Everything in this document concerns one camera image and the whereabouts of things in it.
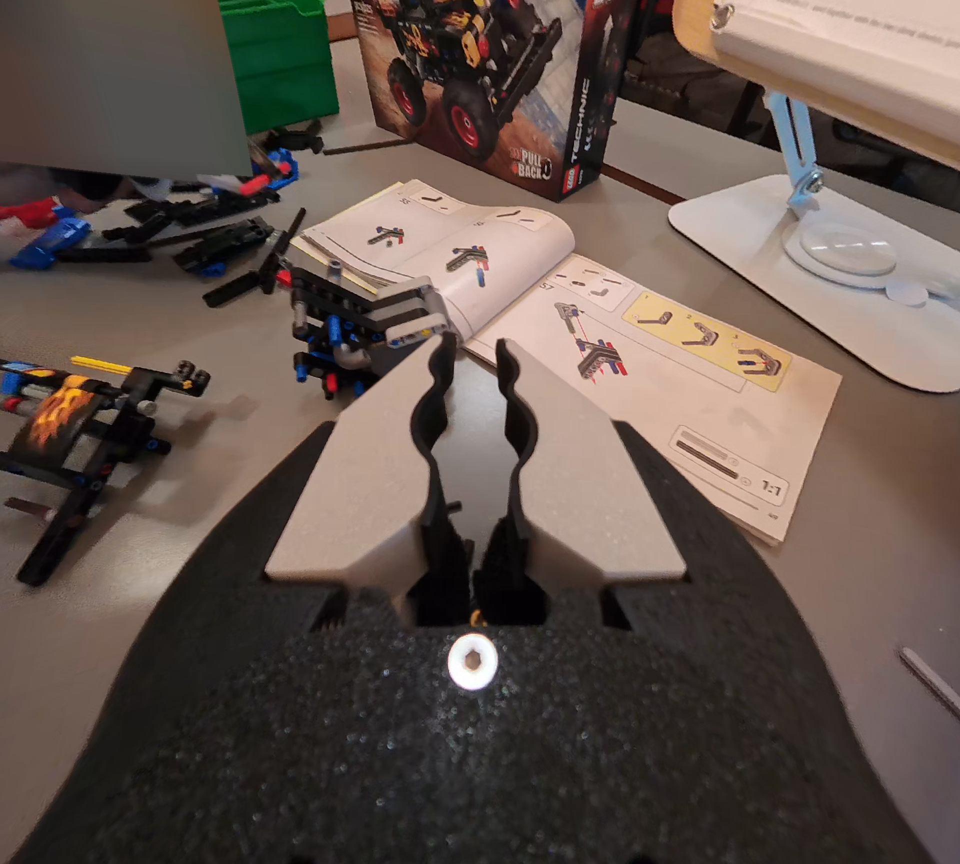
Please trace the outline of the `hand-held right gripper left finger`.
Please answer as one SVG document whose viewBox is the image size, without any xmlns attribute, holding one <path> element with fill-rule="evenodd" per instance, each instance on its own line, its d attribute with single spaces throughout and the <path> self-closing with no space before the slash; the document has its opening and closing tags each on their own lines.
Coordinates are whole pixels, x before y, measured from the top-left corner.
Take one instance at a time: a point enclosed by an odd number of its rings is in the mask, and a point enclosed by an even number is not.
<svg viewBox="0 0 960 864">
<path fill-rule="evenodd" d="M 457 350 L 452 332 L 430 338 L 342 411 L 266 562 L 270 581 L 378 589 L 412 602 L 419 626 L 469 622 L 473 553 L 433 454 Z"/>
</svg>

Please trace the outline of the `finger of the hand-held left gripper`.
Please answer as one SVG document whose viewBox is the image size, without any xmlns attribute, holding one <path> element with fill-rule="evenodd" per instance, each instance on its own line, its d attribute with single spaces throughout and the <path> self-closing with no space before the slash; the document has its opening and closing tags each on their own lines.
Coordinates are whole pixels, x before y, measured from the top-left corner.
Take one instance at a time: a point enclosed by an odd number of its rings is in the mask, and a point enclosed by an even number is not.
<svg viewBox="0 0 960 864">
<path fill-rule="evenodd" d="M 1 0 L 2 162 L 244 175 L 217 0 Z"/>
</svg>

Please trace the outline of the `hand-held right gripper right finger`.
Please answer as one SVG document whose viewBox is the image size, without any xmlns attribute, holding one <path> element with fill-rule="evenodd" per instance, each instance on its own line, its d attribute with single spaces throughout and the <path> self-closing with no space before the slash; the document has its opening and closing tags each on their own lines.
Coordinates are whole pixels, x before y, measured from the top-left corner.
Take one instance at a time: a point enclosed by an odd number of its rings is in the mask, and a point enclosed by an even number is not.
<svg viewBox="0 0 960 864">
<path fill-rule="evenodd" d="M 486 623 L 543 623 L 566 591 L 683 580 L 687 563 L 617 424 L 516 341 L 495 353 L 516 462 L 480 566 Z"/>
</svg>

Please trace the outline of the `lego instruction booklet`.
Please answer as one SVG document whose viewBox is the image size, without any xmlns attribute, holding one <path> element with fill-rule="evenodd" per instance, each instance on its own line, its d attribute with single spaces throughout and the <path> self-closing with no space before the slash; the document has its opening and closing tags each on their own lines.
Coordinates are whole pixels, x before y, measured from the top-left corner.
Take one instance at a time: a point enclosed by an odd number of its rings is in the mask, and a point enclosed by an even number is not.
<svg viewBox="0 0 960 864">
<path fill-rule="evenodd" d="M 468 354 L 514 340 L 629 424 L 732 520 L 786 540 L 840 374 L 574 250 L 554 212 L 396 183 L 292 242 L 365 291 L 429 279 Z"/>
</svg>

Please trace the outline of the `grey and black lego chassis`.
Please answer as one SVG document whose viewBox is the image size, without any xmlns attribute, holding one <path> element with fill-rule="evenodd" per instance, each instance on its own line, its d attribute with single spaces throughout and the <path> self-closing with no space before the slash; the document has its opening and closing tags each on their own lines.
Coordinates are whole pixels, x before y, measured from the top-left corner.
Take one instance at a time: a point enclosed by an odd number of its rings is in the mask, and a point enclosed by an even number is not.
<svg viewBox="0 0 960 864">
<path fill-rule="evenodd" d="M 457 329 L 428 277 L 367 291 L 342 275 L 290 267 L 295 379 L 328 402 L 359 398 L 427 341 Z"/>
</svg>

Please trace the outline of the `pile of loose lego parts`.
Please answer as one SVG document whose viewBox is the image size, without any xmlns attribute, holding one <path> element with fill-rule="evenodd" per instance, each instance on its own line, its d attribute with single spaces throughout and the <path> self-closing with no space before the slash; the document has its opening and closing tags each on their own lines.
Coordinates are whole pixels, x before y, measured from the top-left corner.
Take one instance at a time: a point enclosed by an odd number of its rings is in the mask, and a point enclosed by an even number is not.
<svg viewBox="0 0 960 864">
<path fill-rule="evenodd" d="M 150 263 L 156 250 L 180 245 L 172 258 L 179 270 L 220 279 L 271 239 L 274 230 L 267 222 L 243 214 L 277 203 L 281 190 L 299 180 L 294 151 L 304 144 L 293 138 L 269 132 L 268 150 L 252 147 L 246 176 L 202 175 L 195 183 L 133 178 L 130 186 L 140 198 L 124 209 L 129 223 L 103 230 L 55 195 L 2 205 L 2 222 L 18 222 L 33 234 L 8 265 L 31 272 L 58 264 L 139 265 Z"/>
</svg>

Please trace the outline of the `long black lego axle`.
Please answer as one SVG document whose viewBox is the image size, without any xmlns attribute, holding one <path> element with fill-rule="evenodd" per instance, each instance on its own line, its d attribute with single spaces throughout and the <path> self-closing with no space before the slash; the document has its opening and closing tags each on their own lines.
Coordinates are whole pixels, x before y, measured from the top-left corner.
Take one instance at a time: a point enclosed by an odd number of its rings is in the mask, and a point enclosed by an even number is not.
<svg viewBox="0 0 960 864">
<path fill-rule="evenodd" d="M 337 156 L 365 153 L 365 152 L 376 151 L 376 150 L 397 148 L 397 147 L 409 145 L 413 142 L 414 141 L 407 138 L 394 137 L 394 138 L 391 138 L 390 140 L 378 140 L 378 141 L 365 142 L 365 143 L 355 143 L 355 144 L 332 147 L 332 148 L 324 146 L 322 150 L 322 154 L 326 157 L 333 157 L 333 156 L 337 157 Z"/>
</svg>

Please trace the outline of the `flame printed lego assembly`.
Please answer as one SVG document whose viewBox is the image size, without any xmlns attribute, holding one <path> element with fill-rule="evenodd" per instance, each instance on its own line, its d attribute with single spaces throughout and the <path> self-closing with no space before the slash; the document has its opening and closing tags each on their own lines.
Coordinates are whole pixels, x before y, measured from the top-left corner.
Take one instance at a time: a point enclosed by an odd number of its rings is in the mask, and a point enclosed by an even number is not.
<svg viewBox="0 0 960 864">
<path fill-rule="evenodd" d="M 29 588 L 43 586 L 66 558 L 90 513 L 121 465 L 164 457 L 169 440 L 156 432 L 161 394 L 202 397 L 210 374 L 189 361 L 172 371 L 121 366 L 91 358 L 71 363 L 122 376 L 119 383 L 68 369 L 2 358 L 2 411 L 23 422 L 1 452 L 1 469 L 65 491 L 44 509 L 45 530 L 17 572 Z"/>
</svg>

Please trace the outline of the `lego set box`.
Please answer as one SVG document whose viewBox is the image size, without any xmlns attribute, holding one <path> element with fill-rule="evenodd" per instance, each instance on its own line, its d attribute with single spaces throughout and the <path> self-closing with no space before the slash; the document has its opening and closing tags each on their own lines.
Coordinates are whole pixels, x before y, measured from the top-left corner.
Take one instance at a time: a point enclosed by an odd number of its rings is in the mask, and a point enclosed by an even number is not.
<svg viewBox="0 0 960 864">
<path fill-rule="evenodd" d="M 562 201 L 600 176 L 640 0 L 351 0 L 376 124 Z"/>
</svg>

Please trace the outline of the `grey lego axle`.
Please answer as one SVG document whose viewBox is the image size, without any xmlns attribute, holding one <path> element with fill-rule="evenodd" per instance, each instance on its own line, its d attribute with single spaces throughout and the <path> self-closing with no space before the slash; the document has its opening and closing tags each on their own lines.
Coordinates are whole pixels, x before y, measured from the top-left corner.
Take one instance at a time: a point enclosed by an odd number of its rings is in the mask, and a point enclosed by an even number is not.
<svg viewBox="0 0 960 864">
<path fill-rule="evenodd" d="M 934 670 L 917 652 L 899 646 L 896 654 L 909 672 L 956 719 L 959 719 L 959 691 Z"/>
</svg>

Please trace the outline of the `green plastic bin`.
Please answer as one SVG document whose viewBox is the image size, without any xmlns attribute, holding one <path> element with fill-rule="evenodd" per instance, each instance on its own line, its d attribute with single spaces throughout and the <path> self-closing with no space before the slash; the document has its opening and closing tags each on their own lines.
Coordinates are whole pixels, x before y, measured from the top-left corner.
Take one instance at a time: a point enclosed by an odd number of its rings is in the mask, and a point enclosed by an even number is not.
<svg viewBox="0 0 960 864">
<path fill-rule="evenodd" d="M 218 0 L 246 135 L 340 111 L 326 0 Z"/>
</svg>

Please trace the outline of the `white document stand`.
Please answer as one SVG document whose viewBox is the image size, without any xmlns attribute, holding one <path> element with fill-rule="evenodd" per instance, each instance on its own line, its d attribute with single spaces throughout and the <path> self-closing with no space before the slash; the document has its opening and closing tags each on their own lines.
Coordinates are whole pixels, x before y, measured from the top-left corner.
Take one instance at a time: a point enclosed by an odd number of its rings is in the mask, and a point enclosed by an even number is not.
<svg viewBox="0 0 960 864">
<path fill-rule="evenodd" d="M 760 86 L 786 172 L 684 201 L 671 226 L 882 377 L 957 393 L 958 251 L 826 186 L 810 108 L 955 170 L 959 134 L 953 143 L 915 131 L 720 51 L 714 3 L 675 0 L 675 36 Z"/>
</svg>

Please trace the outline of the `white printed paper sheets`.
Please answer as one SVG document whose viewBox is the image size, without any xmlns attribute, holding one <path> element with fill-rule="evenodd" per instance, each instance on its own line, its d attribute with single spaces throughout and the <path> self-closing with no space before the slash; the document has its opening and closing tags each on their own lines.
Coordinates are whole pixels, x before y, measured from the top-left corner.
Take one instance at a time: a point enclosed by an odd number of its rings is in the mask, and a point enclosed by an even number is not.
<svg viewBox="0 0 960 864">
<path fill-rule="evenodd" d="M 716 47 L 958 143 L 959 0 L 715 0 Z"/>
</svg>

